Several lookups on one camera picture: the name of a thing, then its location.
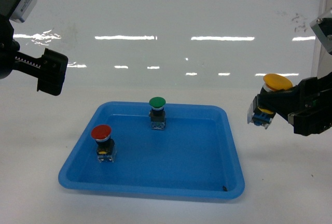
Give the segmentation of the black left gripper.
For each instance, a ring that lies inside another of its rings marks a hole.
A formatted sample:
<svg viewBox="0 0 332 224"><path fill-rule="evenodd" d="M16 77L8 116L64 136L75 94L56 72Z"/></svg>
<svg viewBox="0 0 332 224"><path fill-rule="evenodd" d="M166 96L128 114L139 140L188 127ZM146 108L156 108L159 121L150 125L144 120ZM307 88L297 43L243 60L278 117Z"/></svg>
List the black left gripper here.
<svg viewBox="0 0 332 224"><path fill-rule="evenodd" d="M20 52L20 45L13 39L14 29L9 18L1 15L1 79L13 70L38 78L37 91L60 95L65 80L68 57L45 49L40 60Z"/></svg>

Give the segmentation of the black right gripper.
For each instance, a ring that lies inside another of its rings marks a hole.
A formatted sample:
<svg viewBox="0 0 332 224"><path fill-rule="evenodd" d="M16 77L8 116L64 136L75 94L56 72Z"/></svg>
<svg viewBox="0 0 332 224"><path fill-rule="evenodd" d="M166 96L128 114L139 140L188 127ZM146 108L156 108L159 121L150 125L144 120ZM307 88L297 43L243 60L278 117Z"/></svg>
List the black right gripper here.
<svg viewBox="0 0 332 224"><path fill-rule="evenodd" d="M303 79L288 90L257 96L258 105L288 120L295 134L309 136L331 128L331 73L319 79Z"/></svg>

